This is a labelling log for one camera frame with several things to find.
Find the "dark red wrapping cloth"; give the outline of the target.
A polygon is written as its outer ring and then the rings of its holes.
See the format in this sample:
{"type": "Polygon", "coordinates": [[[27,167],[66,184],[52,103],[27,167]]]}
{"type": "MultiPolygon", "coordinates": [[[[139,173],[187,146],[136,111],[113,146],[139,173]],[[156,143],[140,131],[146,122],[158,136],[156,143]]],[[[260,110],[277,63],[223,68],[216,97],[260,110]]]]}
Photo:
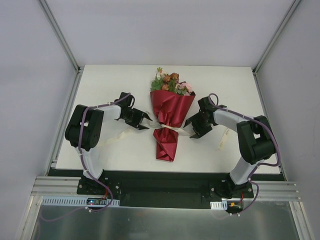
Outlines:
{"type": "MultiPolygon", "coordinates": [[[[165,90],[150,92],[153,113],[160,125],[180,128],[195,99],[191,95],[179,95],[165,90]]],[[[175,160],[179,134],[171,129],[158,128],[153,131],[156,140],[156,159],[166,162],[175,160]]]]}

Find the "cream printed ribbon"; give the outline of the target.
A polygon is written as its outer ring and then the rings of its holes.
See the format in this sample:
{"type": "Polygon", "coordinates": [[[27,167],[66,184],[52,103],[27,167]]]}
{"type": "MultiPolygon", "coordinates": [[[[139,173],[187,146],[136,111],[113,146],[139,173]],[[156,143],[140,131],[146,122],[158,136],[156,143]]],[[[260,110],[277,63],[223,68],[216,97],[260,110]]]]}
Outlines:
{"type": "MultiPolygon", "coordinates": [[[[150,129],[170,129],[177,132],[181,136],[187,136],[187,137],[191,137],[195,134],[194,130],[191,127],[187,127],[186,129],[181,127],[171,127],[165,124],[151,123],[150,120],[147,121],[146,126],[150,129]]],[[[225,142],[228,140],[230,131],[231,131],[230,128],[225,127],[225,131],[221,137],[219,144],[217,145],[218,151],[220,151],[223,148],[225,142]]],[[[105,135],[103,135],[103,138],[99,140],[97,147],[102,147],[102,146],[110,145],[112,143],[116,143],[122,139],[125,139],[131,134],[136,134],[137,132],[138,132],[137,130],[134,130],[131,127],[127,127],[125,130],[123,130],[122,132],[120,132],[114,137],[105,138],[105,135]]]]}

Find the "small pink rose stem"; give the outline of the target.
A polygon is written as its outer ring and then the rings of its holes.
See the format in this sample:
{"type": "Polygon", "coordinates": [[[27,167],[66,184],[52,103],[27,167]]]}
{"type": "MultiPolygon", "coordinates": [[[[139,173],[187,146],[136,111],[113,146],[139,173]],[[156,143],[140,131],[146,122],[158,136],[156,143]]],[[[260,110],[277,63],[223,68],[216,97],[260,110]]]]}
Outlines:
{"type": "Polygon", "coordinates": [[[175,93],[182,96],[190,96],[193,92],[192,86],[187,82],[178,82],[175,85],[175,93]]]}

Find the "orange brown rose stem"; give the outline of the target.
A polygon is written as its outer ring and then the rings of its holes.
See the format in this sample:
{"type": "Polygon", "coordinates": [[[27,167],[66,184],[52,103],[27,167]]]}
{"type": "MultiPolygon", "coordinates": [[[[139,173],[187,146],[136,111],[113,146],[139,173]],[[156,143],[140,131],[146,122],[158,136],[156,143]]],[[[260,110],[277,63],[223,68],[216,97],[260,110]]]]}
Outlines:
{"type": "Polygon", "coordinates": [[[165,74],[161,77],[163,80],[161,90],[168,92],[177,92],[177,87],[180,79],[180,75],[178,73],[165,74]]]}

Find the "white rose stem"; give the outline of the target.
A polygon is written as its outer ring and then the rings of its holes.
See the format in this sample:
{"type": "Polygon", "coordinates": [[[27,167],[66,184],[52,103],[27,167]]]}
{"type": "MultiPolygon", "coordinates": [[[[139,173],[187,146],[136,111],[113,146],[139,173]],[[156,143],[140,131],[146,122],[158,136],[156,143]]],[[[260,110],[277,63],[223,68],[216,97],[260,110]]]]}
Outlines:
{"type": "Polygon", "coordinates": [[[161,90],[162,86],[164,85],[164,77],[167,75],[167,73],[163,70],[162,67],[158,67],[156,70],[156,74],[154,79],[151,81],[150,91],[157,91],[161,90]]]}

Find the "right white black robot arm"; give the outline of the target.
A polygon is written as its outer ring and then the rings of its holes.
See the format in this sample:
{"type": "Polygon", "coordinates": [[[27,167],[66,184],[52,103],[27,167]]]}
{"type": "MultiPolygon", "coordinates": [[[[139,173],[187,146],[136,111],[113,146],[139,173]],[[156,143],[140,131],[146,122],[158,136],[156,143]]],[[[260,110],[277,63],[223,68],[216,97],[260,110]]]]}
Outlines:
{"type": "Polygon", "coordinates": [[[192,139],[203,137],[217,125],[237,133],[240,159],[226,179],[214,187],[216,195],[231,199],[242,193],[265,160],[279,154],[279,147],[265,116],[249,117],[240,114],[225,105],[214,103],[212,95],[198,101],[198,113],[186,119],[184,125],[192,126],[192,139]]]}

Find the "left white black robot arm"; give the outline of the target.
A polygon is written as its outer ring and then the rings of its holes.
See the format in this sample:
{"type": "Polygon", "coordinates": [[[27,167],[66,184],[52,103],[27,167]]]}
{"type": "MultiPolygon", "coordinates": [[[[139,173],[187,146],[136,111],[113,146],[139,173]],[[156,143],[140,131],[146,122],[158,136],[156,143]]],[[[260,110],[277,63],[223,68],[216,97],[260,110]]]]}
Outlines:
{"type": "Polygon", "coordinates": [[[147,130],[142,125],[144,119],[151,120],[150,116],[134,108],[135,97],[131,93],[122,92],[113,102],[96,106],[78,104],[65,130],[65,139],[74,147],[79,155],[83,177],[88,182],[88,188],[94,194],[102,194],[107,185],[100,179],[104,169],[99,161],[98,143],[100,141],[103,124],[119,119],[137,129],[147,130]]]}

